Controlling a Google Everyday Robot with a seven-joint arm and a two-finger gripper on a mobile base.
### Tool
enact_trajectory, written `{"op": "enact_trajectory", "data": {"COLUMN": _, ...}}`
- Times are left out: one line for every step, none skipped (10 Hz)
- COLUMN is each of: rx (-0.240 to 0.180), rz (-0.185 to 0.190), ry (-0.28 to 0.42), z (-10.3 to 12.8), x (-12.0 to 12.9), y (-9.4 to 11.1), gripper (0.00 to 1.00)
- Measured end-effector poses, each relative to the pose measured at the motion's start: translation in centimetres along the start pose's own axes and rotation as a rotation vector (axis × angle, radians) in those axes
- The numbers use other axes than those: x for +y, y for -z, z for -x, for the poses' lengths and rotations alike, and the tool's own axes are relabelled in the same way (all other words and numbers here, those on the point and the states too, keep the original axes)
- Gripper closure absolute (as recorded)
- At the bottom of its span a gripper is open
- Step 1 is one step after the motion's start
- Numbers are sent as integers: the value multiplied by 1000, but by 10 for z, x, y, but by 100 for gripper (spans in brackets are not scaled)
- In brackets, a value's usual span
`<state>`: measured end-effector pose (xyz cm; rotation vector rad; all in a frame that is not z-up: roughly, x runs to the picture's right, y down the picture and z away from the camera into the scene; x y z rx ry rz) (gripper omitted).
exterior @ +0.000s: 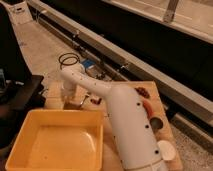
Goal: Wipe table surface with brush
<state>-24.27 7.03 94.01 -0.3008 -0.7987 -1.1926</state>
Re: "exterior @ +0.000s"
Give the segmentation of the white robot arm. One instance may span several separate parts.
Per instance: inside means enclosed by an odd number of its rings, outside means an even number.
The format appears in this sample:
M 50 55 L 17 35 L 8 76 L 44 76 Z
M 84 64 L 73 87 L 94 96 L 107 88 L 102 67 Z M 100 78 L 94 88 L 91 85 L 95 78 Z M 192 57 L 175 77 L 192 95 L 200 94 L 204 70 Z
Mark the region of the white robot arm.
M 77 84 L 103 98 L 125 171 L 169 171 L 136 90 L 125 84 L 91 78 L 70 67 L 61 70 L 68 84 Z

